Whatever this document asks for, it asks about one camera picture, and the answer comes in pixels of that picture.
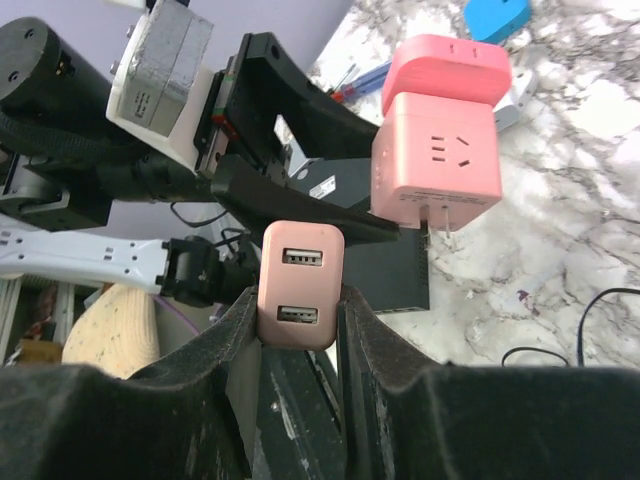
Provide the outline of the pink square plug adapter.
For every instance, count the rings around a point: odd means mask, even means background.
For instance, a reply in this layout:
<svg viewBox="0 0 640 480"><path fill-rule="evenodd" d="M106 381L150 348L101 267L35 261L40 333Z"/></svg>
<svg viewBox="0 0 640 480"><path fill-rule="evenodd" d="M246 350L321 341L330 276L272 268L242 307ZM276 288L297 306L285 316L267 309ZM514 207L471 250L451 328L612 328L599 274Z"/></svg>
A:
<svg viewBox="0 0 640 480"><path fill-rule="evenodd" d="M395 50L382 88L382 112L403 92L496 106L511 85L511 65L502 47L421 34Z"/></svg>

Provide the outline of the beige pink USB charger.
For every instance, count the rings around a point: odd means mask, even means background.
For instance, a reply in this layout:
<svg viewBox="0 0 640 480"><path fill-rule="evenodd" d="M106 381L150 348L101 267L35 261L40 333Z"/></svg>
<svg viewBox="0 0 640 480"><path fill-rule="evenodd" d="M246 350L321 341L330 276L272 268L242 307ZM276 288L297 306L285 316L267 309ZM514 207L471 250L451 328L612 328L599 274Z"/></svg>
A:
<svg viewBox="0 0 640 480"><path fill-rule="evenodd" d="M263 344L312 351L333 344L344 248L333 225L281 220L267 227L256 323Z"/></svg>

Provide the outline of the white plug adapter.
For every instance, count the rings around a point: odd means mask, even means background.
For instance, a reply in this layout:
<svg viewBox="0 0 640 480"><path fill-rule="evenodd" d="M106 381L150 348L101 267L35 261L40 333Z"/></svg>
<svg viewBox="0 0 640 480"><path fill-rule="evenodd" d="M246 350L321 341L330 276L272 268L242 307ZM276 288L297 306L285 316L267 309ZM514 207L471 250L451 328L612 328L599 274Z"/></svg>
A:
<svg viewBox="0 0 640 480"><path fill-rule="evenodd" d="M494 107L496 130L501 132L516 124L538 85L538 75L530 68L518 68L513 74L510 90Z"/></svg>

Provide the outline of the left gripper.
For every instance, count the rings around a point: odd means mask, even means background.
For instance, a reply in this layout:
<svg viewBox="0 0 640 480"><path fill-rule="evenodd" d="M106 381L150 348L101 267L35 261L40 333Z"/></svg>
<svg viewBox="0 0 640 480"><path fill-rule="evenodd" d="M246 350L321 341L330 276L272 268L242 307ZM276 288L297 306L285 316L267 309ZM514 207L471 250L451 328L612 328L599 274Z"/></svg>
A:
<svg viewBox="0 0 640 480"><path fill-rule="evenodd" d="M213 120L225 102L224 76L213 72L191 171L107 119L118 64L105 78L37 17L2 27L4 215L43 230L79 230L105 226L116 201L216 201L210 184L218 163L237 155Z"/></svg>

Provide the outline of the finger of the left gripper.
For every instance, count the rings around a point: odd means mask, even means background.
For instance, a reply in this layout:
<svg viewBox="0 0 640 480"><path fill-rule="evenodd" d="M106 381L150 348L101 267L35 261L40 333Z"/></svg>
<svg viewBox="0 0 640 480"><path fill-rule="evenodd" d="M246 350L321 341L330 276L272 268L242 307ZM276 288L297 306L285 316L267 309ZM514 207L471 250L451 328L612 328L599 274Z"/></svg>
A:
<svg viewBox="0 0 640 480"><path fill-rule="evenodd" d="M346 209L278 185L238 155L225 155L213 174L211 193L260 245L269 225L279 220L329 224L347 245L395 241L399 226L368 213Z"/></svg>
<svg viewBox="0 0 640 480"><path fill-rule="evenodd" d="M378 127L316 87L270 32L246 34L236 56L234 131L260 160L279 153L284 118L309 158L368 158Z"/></svg>

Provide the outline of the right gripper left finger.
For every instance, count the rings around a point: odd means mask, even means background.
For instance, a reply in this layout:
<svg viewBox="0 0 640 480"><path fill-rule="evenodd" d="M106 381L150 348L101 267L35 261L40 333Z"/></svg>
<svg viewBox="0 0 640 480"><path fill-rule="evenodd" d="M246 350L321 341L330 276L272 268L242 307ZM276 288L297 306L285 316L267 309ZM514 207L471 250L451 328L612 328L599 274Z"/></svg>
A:
<svg viewBox="0 0 640 480"><path fill-rule="evenodd" d="M1 372L5 479L247 479L261 345L257 291L131 378L84 364Z"/></svg>

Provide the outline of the blue plug adapter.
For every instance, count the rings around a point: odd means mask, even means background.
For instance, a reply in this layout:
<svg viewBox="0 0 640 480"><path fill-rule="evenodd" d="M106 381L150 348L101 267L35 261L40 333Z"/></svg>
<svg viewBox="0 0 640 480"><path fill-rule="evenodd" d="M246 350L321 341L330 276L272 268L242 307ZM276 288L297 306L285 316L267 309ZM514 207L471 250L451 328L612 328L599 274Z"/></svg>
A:
<svg viewBox="0 0 640 480"><path fill-rule="evenodd" d="M529 0L470 0L463 17L473 40L499 44L531 19Z"/></svg>

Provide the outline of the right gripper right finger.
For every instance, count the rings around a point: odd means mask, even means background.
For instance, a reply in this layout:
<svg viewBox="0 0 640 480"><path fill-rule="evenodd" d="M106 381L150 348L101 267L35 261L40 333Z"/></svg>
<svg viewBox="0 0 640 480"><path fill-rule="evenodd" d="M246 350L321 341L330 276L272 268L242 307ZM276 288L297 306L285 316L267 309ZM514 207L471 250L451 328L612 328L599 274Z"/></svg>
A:
<svg viewBox="0 0 640 480"><path fill-rule="evenodd" d="M360 292L337 306L349 479L635 479L639 374L440 364Z"/></svg>

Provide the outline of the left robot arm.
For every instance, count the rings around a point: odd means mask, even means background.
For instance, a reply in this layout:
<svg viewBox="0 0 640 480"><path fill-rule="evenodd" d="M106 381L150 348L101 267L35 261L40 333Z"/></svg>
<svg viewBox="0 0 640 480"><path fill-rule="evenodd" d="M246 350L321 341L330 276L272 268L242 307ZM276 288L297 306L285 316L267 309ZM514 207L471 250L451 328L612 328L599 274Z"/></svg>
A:
<svg viewBox="0 0 640 480"><path fill-rule="evenodd" d="M97 234L114 202L216 202L260 245L279 220L335 227L348 245L397 239L396 224L297 191L274 126L326 160L366 157L373 124L319 90L270 32L248 33L218 72L203 58L212 26L158 2L105 79L36 17L1 29L1 147L10 155L1 271L133 286L204 307L231 303L258 276L204 238Z"/></svg>

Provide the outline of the pink cube socket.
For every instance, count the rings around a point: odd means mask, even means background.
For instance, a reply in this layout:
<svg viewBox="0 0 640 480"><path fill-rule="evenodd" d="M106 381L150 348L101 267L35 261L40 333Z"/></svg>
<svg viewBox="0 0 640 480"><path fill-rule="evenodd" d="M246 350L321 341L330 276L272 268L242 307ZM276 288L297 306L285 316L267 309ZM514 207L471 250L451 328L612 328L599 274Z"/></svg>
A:
<svg viewBox="0 0 640 480"><path fill-rule="evenodd" d="M404 228L457 231L502 199L492 107L395 96L371 153L371 212Z"/></svg>

